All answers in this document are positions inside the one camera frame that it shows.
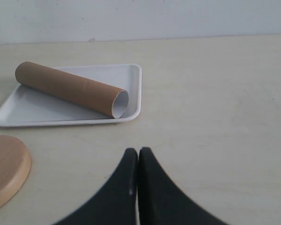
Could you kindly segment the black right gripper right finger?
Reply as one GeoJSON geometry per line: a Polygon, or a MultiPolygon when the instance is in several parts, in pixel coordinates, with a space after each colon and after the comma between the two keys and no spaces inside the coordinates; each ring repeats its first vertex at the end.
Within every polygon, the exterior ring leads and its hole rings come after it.
{"type": "Polygon", "coordinates": [[[141,225],[226,224],[181,191],[149,147],[139,153],[138,207],[141,225]]]}

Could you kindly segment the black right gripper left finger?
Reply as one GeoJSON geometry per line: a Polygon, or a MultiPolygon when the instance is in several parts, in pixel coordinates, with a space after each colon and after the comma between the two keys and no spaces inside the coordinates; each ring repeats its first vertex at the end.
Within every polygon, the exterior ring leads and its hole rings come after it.
{"type": "Polygon", "coordinates": [[[125,150],[106,183],[86,203],[57,225],[135,225],[138,154],[125,150]]]}

